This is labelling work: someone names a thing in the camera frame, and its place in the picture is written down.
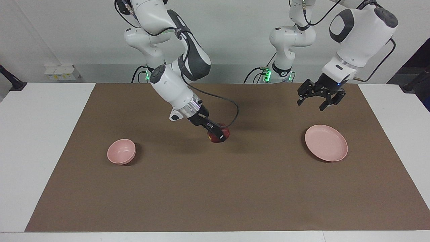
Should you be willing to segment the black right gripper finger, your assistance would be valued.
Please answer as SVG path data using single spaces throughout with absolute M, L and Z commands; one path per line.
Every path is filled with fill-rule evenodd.
M 206 130 L 210 141 L 225 141 L 225 134 L 223 128 L 224 123 L 216 123 L 214 121 L 207 121 L 201 124 Z

